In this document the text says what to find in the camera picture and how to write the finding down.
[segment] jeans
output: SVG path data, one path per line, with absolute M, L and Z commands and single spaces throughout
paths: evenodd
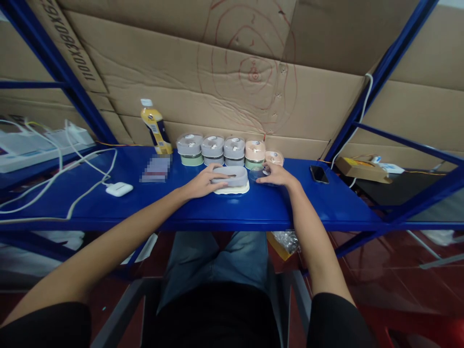
M 235 232 L 221 252 L 211 232 L 176 232 L 158 312 L 204 283 L 230 281 L 267 292 L 267 261 L 265 232 Z

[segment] white power cord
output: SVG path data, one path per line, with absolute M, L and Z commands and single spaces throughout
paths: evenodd
M 353 182 L 351 183 L 350 186 L 348 186 L 349 188 L 352 188 L 354 186 L 354 183 L 356 182 L 356 178 L 354 178 Z
M 366 74 L 365 76 L 369 77 L 369 89 L 367 90 L 367 94 L 366 94 L 366 99 L 364 99 L 364 105 L 362 106 L 362 112 L 361 112 L 361 117 L 359 118 L 359 123 L 361 123 L 363 121 L 363 118 L 364 118 L 364 113 L 366 111 L 366 105 L 367 105 L 367 99 L 369 98 L 369 95 L 371 94 L 371 90 L 372 90 L 372 84 L 374 83 L 374 79 L 372 77 L 371 74 Z M 339 152 L 337 152 L 337 154 L 333 157 L 333 160 L 332 160 L 332 164 L 330 165 L 330 169 L 333 169 L 334 168 L 334 163 L 335 163 L 335 160 L 337 159 L 338 155 L 340 155 L 340 153 L 343 151 L 343 149 L 345 148 L 346 144 L 349 143 L 349 141 L 354 137 L 354 135 L 356 134 L 356 132 L 358 131 L 358 128 L 356 128 L 353 132 L 353 134 L 348 138 L 348 140 L 343 144 L 342 148 L 340 149 Z
M 2 120 L 2 119 L 0 119 L 0 122 L 5 122 L 5 123 L 12 124 L 12 125 L 14 125 L 14 126 L 17 126 L 21 132 L 27 132 L 27 130 L 25 130 L 23 127 L 21 127 L 20 125 L 18 125 L 18 124 L 15 123 L 15 122 L 7 121 L 7 120 Z
M 3 122 L 6 122 L 6 123 L 11 123 L 11 124 L 14 124 L 16 126 L 18 126 L 22 131 L 22 127 L 14 122 L 10 122 L 10 121 L 6 121 L 6 120 L 0 120 L 0 121 L 3 121 Z M 40 191 L 40 193 L 32 200 L 30 201 L 29 203 L 25 204 L 24 206 L 20 207 L 20 208 L 17 208 L 17 209 L 14 209 L 14 210 L 10 210 L 10 211 L 0 211 L 0 214 L 11 214 L 11 213 L 16 213 L 18 211 L 21 211 L 29 206 L 31 206 L 32 204 L 34 204 L 35 202 L 37 202 L 45 193 L 46 191 L 48 190 L 48 188 L 55 182 L 55 180 L 60 176 L 62 175 L 63 173 L 67 172 L 68 170 L 76 167 L 78 164 L 80 164 L 81 162 L 85 162 L 87 164 L 89 164 L 92 168 L 98 170 L 100 173 L 103 174 L 103 179 L 100 180 L 99 182 L 97 182 L 95 185 L 93 185 L 89 190 L 87 190 L 84 194 L 82 194 L 81 196 L 79 196 L 70 206 L 69 210 L 68 210 L 68 213 L 66 215 L 66 218 L 59 218 L 59 217 L 29 217 L 29 218 L 20 218 L 20 219 L 9 219 L 9 220 L 0 220 L 0 224 L 7 224 L 7 223 L 17 223 L 17 222 L 30 222 L 30 221 L 41 221 L 41 220 L 53 220 L 53 221 L 67 221 L 69 219 L 71 219 L 71 217 L 73 216 L 73 211 L 74 211 L 74 208 L 76 206 L 76 204 L 82 199 L 84 198 L 85 196 L 87 196 L 90 192 L 92 192 L 94 190 L 94 188 L 96 188 L 99 184 L 105 184 L 105 180 L 107 180 L 109 178 L 109 173 L 113 170 L 114 168 L 114 165 L 115 165 L 115 162 L 116 162 L 116 156 L 117 156 L 117 150 L 116 149 L 104 149 L 104 150 L 98 150 L 98 151 L 94 151 L 86 156 L 82 156 L 76 149 L 75 147 L 72 145 L 72 142 L 69 138 L 69 135 L 68 133 L 66 132 L 66 135 L 67 135 L 67 138 L 68 138 L 68 141 L 71 145 L 71 147 L 73 148 L 73 150 L 79 155 L 79 157 L 81 157 L 81 159 L 79 159 L 78 161 L 74 162 L 73 164 L 71 164 L 70 166 L 66 167 L 65 169 L 62 168 L 62 161 L 63 161 L 63 158 L 62 158 L 62 155 L 61 155 L 61 151 L 59 149 L 59 147 L 52 141 L 50 141 L 50 139 L 44 137 L 43 135 L 41 135 L 40 133 L 38 133 L 37 131 L 35 131 L 34 129 L 32 129 L 32 127 L 30 127 L 27 123 L 26 123 L 26 127 L 28 127 L 31 131 L 33 131 L 34 133 L 38 134 L 39 136 L 45 138 L 47 141 L 49 141 L 51 144 L 53 144 L 57 149 L 58 149 L 58 154 L 59 154 L 59 157 L 60 157 L 60 170 L 57 174 L 55 174 L 52 178 L 44 181 L 44 182 L 41 182 L 31 188 L 29 188 L 28 190 L 26 190 L 25 192 L 23 192 L 20 196 L 8 201 L 8 202 L 5 202 L 3 204 L 0 204 L 0 208 L 4 207 L 5 205 L 8 205 L 10 203 L 13 203 L 17 200 L 20 200 L 21 198 L 25 197 L 26 195 L 28 195 L 31 191 L 35 190 L 36 188 L 46 184 L 46 186 L 42 189 L 42 191 Z M 114 151 L 115 152 L 115 155 L 113 156 L 113 161 L 111 163 L 111 166 L 110 166 L 110 169 L 105 173 L 103 171 L 101 171 L 100 169 L 96 168 L 95 166 L 93 166 L 92 164 L 90 164 L 88 161 L 87 161 L 87 158 L 93 156 L 93 155 L 96 155 L 96 154 L 99 154 L 99 153 L 102 153 L 102 152 L 106 152 L 106 151 Z
M 45 140 L 47 140 L 51 145 L 53 145 L 54 147 L 57 148 L 58 150 L 58 160 L 59 160 L 59 171 L 61 172 L 63 170 L 63 153 L 61 152 L 61 149 L 59 148 L 59 146 L 53 142 L 52 140 L 48 139 L 46 136 L 44 136 L 43 134 L 40 134 L 39 132 L 37 132 L 34 128 L 32 128 L 26 118 L 26 121 L 24 122 L 24 124 L 26 125 L 26 127 L 33 133 L 37 134 L 38 136 L 40 136 L 41 138 L 44 138 Z M 35 123 L 37 125 L 39 125 L 40 127 L 42 127 L 43 129 L 45 129 L 46 131 L 48 130 L 45 126 L 42 126 L 38 123 Z
M 69 121 L 68 121 L 67 119 L 64 121 L 64 129 L 65 129 L 65 131 L 66 131 L 66 138 L 68 139 L 69 145 L 71 145 L 71 148 L 74 150 L 74 152 L 75 152 L 80 158 L 83 159 L 84 157 L 79 153 L 79 151 L 77 151 L 77 149 L 74 147 L 73 142 L 71 141 L 71 139 L 70 139 L 70 137 L 69 137 Z M 97 172 L 102 173 L 103 175 L 106 175 L 106 173 L 105 173 L 104 171 L 102 171 L 102 170 L 100 170 L 99 168 L 95 167 L 95 166 L 94 166 L 92 163 L 90 163 L 88 160 L 85 159 L 84 162 L 87 163 L 87 164 L 88 164 L 90 167 L 92 167 L 93 169 L 95 169 Z M 102 182 L 102 184 L 105 185 L 105 186 L 109 186 L 109 185 L 110 185 L 110 184 L 106 184 L 105 182 Z
M 0 214 L 11 214 L 11 213 L 16 213 L 18 211 L 21 211 L 25 208 L 27 208 L 28 206 L 34 204 L 35 202 L 37 202 L 44 194 L 45 192 L 47 191 L 47 189 L 55 182 L 55 180 L 60 176 L 62 175 L 63 173 L 67 172 L 68 170 L 76 167 L 78 164 L 80 164 L 81 162 L 84 162 L 88 157 L 90 156 L 93 156 L 95 154 L 98 154 L 98 153 L 102 153 L 102 152 L 106 152 L 106 151 L 114 151 L 115 152 L 115 155 L 113 157 L 113 162 L 111 164 L 111 167 L 110 167 L 110 170 L 108 172 L 105 173 L 105 176 L 103 177 L 103 179 L 98 182 L 99 184 L 106 180 L 107 179 L 107 175 L 112 171 L 113 167 L 114 167 L 114 163 L 116 161 L 116 156 L 117 156 L 117 151 L 116 149 L 105 149 L 105 150 L 98 150 L 98 151 L 94 151 L 86 156 L 84 156 L 83 159 L 80 159 L 76 162 L 74 162 L 73 164 L 69 165 L 68 167 L 66 167 L 65 169 L 63 169 L 61 172 L 58 172 L 57 174 L 55 174 L 52 178 L 44 181 L 44 182 L 41 182 L 40 184 L 34 186 L 34 187 L 31 187 L 30 189 L 26 190 L 25 192 L 23 192 L 20 196 L 8 201 L 8 202 L 5 202 L 3 204 L 0 204 L 0 208 L 4 207 L 5 205 L 8 205 L 10 203 L 13 203 L 17 200 L 20 200 L 21 198 L 25 197 L 27 194 L 29 194 L 31 191 L 35 190 L 36 188 L 38 188 L 39 186 L 42 186 L 44 184 L 47 184 L 43 189 L 42 191 L 32 200 L 30 201 L 29 203 L 25 204 L 24 206 L 20 207 L 20 208 L 17 208 L 15 210 L 10 210 L 10 211 L 0 211 Z

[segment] smartphone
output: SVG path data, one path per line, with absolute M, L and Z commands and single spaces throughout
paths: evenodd
M 319 166 L 309 166 L 309 170 L 311 171 L 314 181 L 321 182 L 323 184 L 329 183 L 329 179 L 325 175 L 324 168 Z

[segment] cardboard box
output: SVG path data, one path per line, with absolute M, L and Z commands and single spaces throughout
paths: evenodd
M 286 63 L 364 75 L 418 0 L 58 0 L 65 10 Z
M 365 85 L 362 75 L 384 55 L 418 0 L 28 3 L 83 86 L 105 93 L 100 100 L 92 94 L 97 107 L 121 115 L 118 129 L 126 127 L 136 143 L 149 135 L 134 120 L 140 99 L 148 98 L 163 114 L 171 141 L 190 129 L 266 134 L 266 144 L 284 156 L 317 159 Z M 456 50 L 463 17 L 462 9 L 437 6 L 366 124 L 464 152 L 462 50 Z M 0 22 L 0 44 L 8 53 L 0 55 L 0 79 L 51 81 L 9 23 Z M 70 105 L 56 92 L 7 91 L 0 97 Z M 439 163 L 361 130 L 343 154 L 374 151 L 407 168 Z
M 42 26 L 87 91 L 105 93 L 106 87 L 87 52 L 55 0 L 28 0 Z
M 280 243 L 276 240 L 272 232 L 266 232 L 266 237 L 269 244 L 274 248 L 274 250 L 277 252 L 277 254 L 283 261 L 288 260 L 290 256 L 293 255 L 286 251 L 282 245 L 280 245 Z
M 391 80 L 464 91 L 463 23 L 462 4 L 440 1 L 401 58 Z
M 100 111 L 101 116 L 121 144 L 133 144 L 133 141 L 115 112 Z M 64 120 L 68 119 L 82 127 L 96 139 L 92 130 L 73 106 L 47 104 L 44 102 L 19 101 L 0 98 L 0 117 L 17 123 L 23 123 L 24 118 L 46 125 L 52 129 L 63 129 Z M 0 129 L 6 132 L 16 132 L 17 127 L 0 123 Z
M 388 173 L 376 163 L 363 162 L 346 157 L 338 157 L 335 164 L 346 176 L 377 181 L 384 184 L 392 183 L 392 180 L 388 178 Z

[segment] person's left hand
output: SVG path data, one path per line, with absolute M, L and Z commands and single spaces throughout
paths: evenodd
M 196 177 L 190 180 L 185 184 L 181 189 L 186 195 L 186 198 L 200 198 L 206 196 L 208 193 L 211 193 L 217 189 L 226 187 L 228 184 L 226 182 L 221 182 L 217 184 L 211 184 L 213 179 L 227 179 L 228 175 L 213 173 L 213 169 L 222 167 L 219 163 L 211 163 L 205 169 L 203 169 Z

